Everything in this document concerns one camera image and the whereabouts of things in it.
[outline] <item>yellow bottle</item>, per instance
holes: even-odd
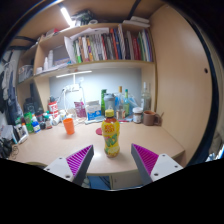
[[[102,135],[105,140],[104,151],[108,157],[115,157],[120,151],[118,139],[120,135],[120,123],[114,117],[114,110],[105,111],[105,119],[102,122]]]

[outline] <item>lamp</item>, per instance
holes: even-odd
[[[66,22],[68,23],[68,25],[70,27],[73,27],[75,25],[75,21],[72,21],[67,9],[65,8],[65,6],[63,5],[63,3],[59,3],[58,6],[60,7],[61,9],[61,13],[62,15],[64,16]]]
[[[82,73],[90,73],[90,72],[92,72],[92,71],[73,72],[73,73],[64,74],[64,75],[58,75],[58,76],[56,76],[56,78],[61,78],[61,77],[69,76],[69,75],[82,74]]]

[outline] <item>cup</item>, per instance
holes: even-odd
[[[72,135],[75,132],[74,123],[72,118],[65,118],[63,120],[63,124],[65,126],[65,130],[68,135]]]
[[[161,125],[161,117],[151,110],[146,110],[143,113],[143,124],[146,126]]]

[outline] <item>book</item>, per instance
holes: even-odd
[[[125,43],[125,59],[129,60],[131,59],[131,55],[130,55],[130,49],[129,49],[129,44],[128,44],[128,38],[125,37],[124,38],[124,43]]]
[[[138,60],[142,60],[140,44],[139,44],[138,38],[136,38],[136,42],[137,42],[137,50],[138,50]]]
[[[83,49],[83,44],[82,44],[82,37],[79,37],[79,48],[80,48],[80,51],[81,51],[82,62],[85,62],[84,49]]]
[[[108,43],[107,43],[107,35],[105,33],[103,34],[103,40],[104,40],[104,44],[105,44],[105,48],[106,48],[107,60],[109,60],[111,58],[110,58],[110,52],[109,52],[109,47],[108,47]]]
[[[132,45],[133,45],[133,51],[134,51],[134,59],[138,60],[137,39],[135,37],[132,37]]]
[[[77,62],[77,61],[78,61],[78,56],[77,56],[77,50],[76,50],[76,44],[75,44],[75,41],[73,42],[73,48],[74,48],[75,60],[76,60],[76,62]]]
[[[137,37],[137,43],[138,43],[138,49],[139,49],[139,52],[140,52],[140,60],[144,61],[144,59],[143,59],[143,50],[142,50],[142,47],[141,47],[141,44],[140,44],[139,37]]]
[[[123,36],[123,31],[122,31],[122,25],[118,25],[118,38],[121,46],[121,54],[122,54],[122,59],[125,59],[125,45],[124,45],[124,36]]]
[[[132,16],[131,21],[136,21],[136,22],[140,22],[140,23],[149,23],[148,19],[144,19],[144,18],[137,17],[137,16]]]
[[[140,45],[140,51],[141,51],[142,60],[146,61],[145,49],[144,49],[144,46],[143,46],[142,35],[141,35],[140,32],[138,33],[138,38],[139,38],[139,45]]]
[[[103,42],[102,42],[101,34],[98,34],[98,37],[99,37],[99,42],[100,42],[101,54],[102,54],[103,60],[105,60],[105,54],[104,54],[104,50],[103,50]]]
[[[114,60],[113,53],[112,53],[111,41],[110,41],[110,35],[107,33],[106,37],[107,37],[107,46],[108,46],[108,49],[109,49],[110,59]]]
[[[127,38],[128,38],[128,44],[129,44],[129,51],[130,51],[130,55],[131,55],[131,60],[135,60],[134,57],[134,50],[133,50],[133,45],[132,45],[132,38],[131,38],[131,32],[127,31]]]
[[[113,58],[115,60],[116,59],[116,54],[115,54],[115,49],[114,49],[114,42],[113,42],[112,33],[109,33],[109,37],[110,37],[110,42],[111,42],[111,49],[112,49]]]
[[[82,37],[82,43],[83,43],[85,61],[88,62],[89,54],[88,54],[88,46],[87,46],[87,42],[86,42],[86,36]]]
[[[137,21],[132,21],[132,20],[124,20],[123,23],[124,24],[131,24],[131,25],[135,25],[135,26],[141,26],[141,27],[145,27],[145,28],[150,27],[149,24],[141,23],[141,22],[137,22]]]
[[[118,38],[118,34],[117,34],[117,30],[116,30],[115,28],[114,28],[114,37],[115,37],[115,41],[116,41],[116,47],[117,47],[117,53],[118,53],[118,59],[122,59],[120,42],[119,42],[119,38]]]
[[[102,39],[102,44],[103,44],[103,52],[104,52],[105,60],[107,60],[107,52],[106,52],[103,34],[101,34],[101,39]]]
[[[144,49],[145,49],[146,61],[150,61],[149,48],[148,48],[148,44],[147,44],[146,35],[145,35],[144,30],[142,30],[141,35],[142,35],[143,46],[144,46]]]
[[[96,40],[97,54],[98,54],[99,60],[103,60],[102,50],[100,48],[100,41],[99,41],[98,34],[95,34],[95,40]]]
[[[93,55],[92,55],[92,50],[91,50],[91,46],[90,46],[89,36],[86,36],[86,42],[87,42],[87,46],[88,46],[89,60],[93,61]]]
[[[92,38],[92,41],[93,41],[93,47],[94,47],[96,61],[99,61],[99,56],[98,56],[97,43],[96,43],[95,35],[91,35],[91,38]]]
[[[91,35],[89,35],[89,42],[90,42],[91,51],[92,51],[92,55],[93,55],[93,61],[96,61],[95,49],[94,49],[94,46],[93,46],[93,40],[92,40]]]
[[[77,58],[78,63],[82,63],[82,58],[81,58],[81,52],[80,52],[80,48],[79,48],[79,41],[75,40],[75,46],[76,46],[76,52],[77,52]]]
[[[114,29],[110,28],[110,33],[112,34],[112,39],[113,39],[113,45],[114,45],[114,51],[115,51],[115,57],[118,60],[118,52],[117,52],[117,46],[116,46],[116,40],[115,40],[115,36],[114,36]]]
[[[151,42],[150,42],[150,39],[149,39],[149,31],[145,30],[145,32],[146,32],[146,38],[147,38],[148,44],[149,44],[150,59],[151,59],[151,61],[153,61],[152,46],[151,46]]]

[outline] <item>desk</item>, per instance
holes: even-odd
[[[99,127],[101,123],[79,124],[75,126],[73,135],[67,135],[63,124],[60,123],[52,129],[31,134],[28,140],[19,145],[16,161],[49,165],[60,156],[67,157],[86,146],[93,145],[94,156],[87,175],[115,177],[124,173],[135,173],[139,178],[137,166],[131,155],[131,143],[157,154],[166,153],[173,159],[184,152],[184,148],[162,127],[130,122],[120,124],[120,153],[115,158],[108,158],[104,152],[104,139],[95,132]]]

